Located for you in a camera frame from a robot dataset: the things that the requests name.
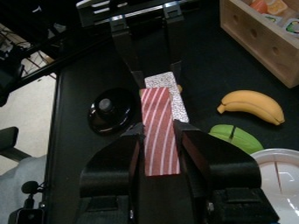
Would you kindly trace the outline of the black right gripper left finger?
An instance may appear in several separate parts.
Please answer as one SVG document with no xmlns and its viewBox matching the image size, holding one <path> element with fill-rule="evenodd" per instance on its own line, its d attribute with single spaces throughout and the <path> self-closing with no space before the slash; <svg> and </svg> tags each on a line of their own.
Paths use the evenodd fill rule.
<svg viewBox="0 0 299 224">
<path fill-rule="evenodd" d="M 76 224 L 133 224 L 144 125 L 137 123 L 88 161 L 79 179 Z"/>
</svg>

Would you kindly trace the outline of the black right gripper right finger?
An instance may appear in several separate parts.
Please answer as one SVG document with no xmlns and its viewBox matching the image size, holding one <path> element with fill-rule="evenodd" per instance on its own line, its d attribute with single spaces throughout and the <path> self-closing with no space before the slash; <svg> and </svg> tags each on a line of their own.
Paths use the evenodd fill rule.
<svg viewBox="0 0 299 224">
<path fill-rule="evenodd" d="M 173 122 L 196 224 L 279 224 L 256 160 L 236 146 Z"/>
</svg>

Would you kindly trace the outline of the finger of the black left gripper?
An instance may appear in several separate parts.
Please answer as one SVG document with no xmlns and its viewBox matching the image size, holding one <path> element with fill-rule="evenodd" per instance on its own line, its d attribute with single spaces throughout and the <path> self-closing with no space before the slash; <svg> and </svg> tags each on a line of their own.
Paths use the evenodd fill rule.
<svg viewBox="0 0 299 224">
<path fill-rule="evenodd" d="M 183 56 L 183 13 L 180 4 L 169 2 L 163 5 L 171 71 L 176 81 L 180 81 Z"/>
<path fill-rule="evenodd" d="M 109 19 L 109 27 L 116 51 L 123 61 L 125 62 L 125 65 L 135 78 L 137 86 L 140 88 L 144 88 L 145 87 L 144 73 L 141 71 L 125 17 L 123 15 L 113 16 Z"/>
</svg>

